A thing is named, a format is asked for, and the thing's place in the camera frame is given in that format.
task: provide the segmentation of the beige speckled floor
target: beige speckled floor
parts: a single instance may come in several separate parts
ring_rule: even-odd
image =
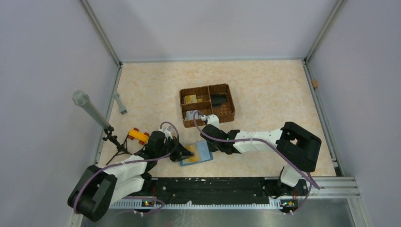
[[[301,61],[205,61],[124,64],[118,93],[128,113],[121,115],[114,102],[110,124],[120,140],[137,127],[151,133],[170,121],[180,133],[182,144],[201,141],[196,128],[185,128],[181,119],[178,91],[182,88],[228,83],[236,108],[235,120],[221,129],[268,131],[293,121],[322,139],[314,176],[335,176],[314,102]],[[129,142],[129,151],[141,148]],[[105,142],[99,165],[116,152]],[[112,163],[122,161],[122,155]],[[278,176],[285,165],[276,153],[248,152],[240,155],[213,153],[214,160],[181,167],[169,159],[150,171],[155,177]]]

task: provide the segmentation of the metal frame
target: metal frame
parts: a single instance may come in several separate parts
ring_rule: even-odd
[[[280,61],[280,60],[302,60],[302,57],[250,57],[250,58],[197,58],[197,59],[166,59],[166,60],[140,60],[124,61],[123,63],[154,63],[154,62],[194,62],[194,61]]]
[[[316,89],[313,88],[312,86],[312,74],[309,70],[309,66],[306,63],[306,60],[302,61],[302,65],[304,67],[305,75],[306,75],[306,80],[308,81],[309,88],[311,89],[311,94],[312,98],[314,100],[314,104],[316,106],[317,110],[317,115],[319,116],[320,124],[322,125],[323,133],[326,138],[327,146],[329,147],[329,151],[331,154],[331,159],[333,161],[334,168],[336,169],[336,173],[339,176],[344,176],[342,170],[341,170],[341,160],[339,159],[337,155],[337,148],[336,148],[336,143],[334,141],[334,138],[332,136],[332,132],[330,130],[330,125],[326,117],[326,113],[324,111],[319,93]]]
[[[320,30],[319,35],[317,36],[311,49],[309,50],[308,55],[305,57],[306,63],[309,63],[309,61],[314,56],[314,53],[319,48],[320,43],[322,43],[324,37],[326,36],[327,31],[330,29],[335,18],[337,17],[338,13],[341,11],[342,7],[345,5],[346,2],[347,2],[347,0],[337,0],[336,5],[334,6],[333,10],[331,11],[329,17],[326,20],[326,23],[324,23],[322,29]]]
[[[312,188],[311,194],[308,199],[349,199],[358,203],[360,199],[359,189],[354,177],[315,177],[315,181],[321,186],[320,190]],[[277,199],[269,198],[269,204],[241,204],[241,205],[196,205],[192,203],[187,204],[167,204],[166,209],[179,210],[179,209],[192,209],[192,210],[221,210],[221,209],[281,209],[281,200],[291,200],[292,196],[280,196]],[[115,202],[110,206],[110,209],[144,209],[147,210],[150,207],[142,206],[141,200],[136,199],[122,199]]]
[[[113,58],[114,63],[117,66],[121,66],[122,63],[117,57],[117,54],[115,53],[113,46],[111,45],[109,39],[106,36],[106,33],[104,32],[102,26],[97,20],[96,15],[93,12],[92,8],[90,7],[89,2],[87,0],[79,0],[79,2],[81,2],[82,8],[85,10],[90,22],[92,23],[95,31],[99,35],[99,38],[102,41],[103,45],[105,46],[107,52]]]
[[[115,76],[115,82],[113,84],[112,93],[110,94],[110,99],[108,101],[108,109],[106,113],[106,119],[110,119],[111,110],[113,108],[113,93],[117,90],[118,83],[120,80],[121,72],[123,64],[119,60],[116,52],[114,51],[110,41],[108,40],[104,30],[102,29],[101,24],[97,20],[95,13],[93,12],[90,4],[87,0],[79,0],[85,12],[88,15],[89,20],[91,21],[94,29],[99,35],[102,43],[104,44],[106,50],[113,58],[114,63],[118,66],[118,70]],[[315,177],[316,182],[322,187],[321,190],[312,189],[310,199],[347,199],[350,212],[352,218],[354,220],[354,224],[356,227],[370,227],[370,221],[368,215],[366,213],[365,207],[360,197],[359,189],[357,187],[356,181],[354,177],[344,177],[343,172],[341,171],[341,160],[337,154],[336,143],[332,132],[330,130],[330,124],[327,120],[326,113],[324,107],[321,102],[321,98],[319,95],[318,90],[314,89],[312,86],[313,76],[309,69],[309,62],[313,58],[316,50],[319,48],[321,42],[325,38],[326,33],[329,31],[333,21],[337,17],[338,13],[344,6],[347,0],[338,0],[335,7],[331,11],[330,15],[327,18],[324,26],[322,27],[319,35],[317,36],[315,42],[313,43],[309,53],[303,59],[302,64],[305,70],[306,79],[308,81],[309,87],[311,89],[311,94],[316,106],[317,113],[319,115],[319,119],[322,125],[322,129],[324,135],[326,137],[326,141],[329,147],[329,151],[331,153],[331,157],[333,160],[333,165],[337,170],[337,177]],[[102,138],[103,133],[99,134],[99,143],[95,148],[95,158],[94,163],[97,164],[100,158],[100,152],[103,147],[103,140]],[[79,226],[82,222],[82,215],[77,215],[73,211],[71,211],[70,220],[69,220],[69,227]]]

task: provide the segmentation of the gray microphone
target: gray microphone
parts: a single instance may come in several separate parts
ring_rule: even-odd
[[[81,90],[75,91],[72,94],[72,100],[75,105],[82,107],[82,109],[84,109],[103,129],[108,129],[110,127],[110,123],[92,104],[87,93]]]

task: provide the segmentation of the metal floor panel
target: metal floor panel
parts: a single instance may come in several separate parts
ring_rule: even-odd
[[[82,227],[354,227],[346,199],[308,200],[299,213],[278,210],[161,210],[144,216],[110,209],[98,222],[86,218]]]

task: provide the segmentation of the microphone stand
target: microphone stand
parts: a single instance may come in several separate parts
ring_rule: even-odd
[[[117,140],[117,136],[113,136],[112,133],[114,131],[114,128],[110,125],[107,129],[103,129],[105,131],[106,136],[103,137],[102,139],[104,141],[110,141],[112,142],[116,147],[117,147],[117,152],[113,155],[113,157],[106,163],[106,165],[108,165],[116,156],[119,155],[123,155],[123,154],[127,154],[127,155],[132,155],[132,153],[130,153],[128,151],[128,146],[127,146],[127,137],[124,140],[123,144],[120,144]]]

